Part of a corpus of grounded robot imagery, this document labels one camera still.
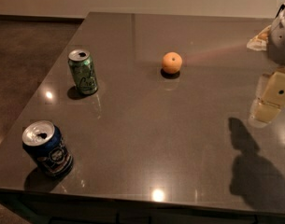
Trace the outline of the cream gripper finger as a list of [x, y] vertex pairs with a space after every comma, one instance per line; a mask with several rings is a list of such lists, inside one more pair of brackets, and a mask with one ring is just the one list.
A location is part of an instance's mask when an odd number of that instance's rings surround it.
[[266, 51], [268, 44], [268, 36], [270, 34], [271, 26], [268, 25], [262, 31], [254, 36], [248, 43], [247, 48], [255, 51]]
[[285, 66], [259, 78], [249, 112], [250, 124], [269, 124], [285, 107]]

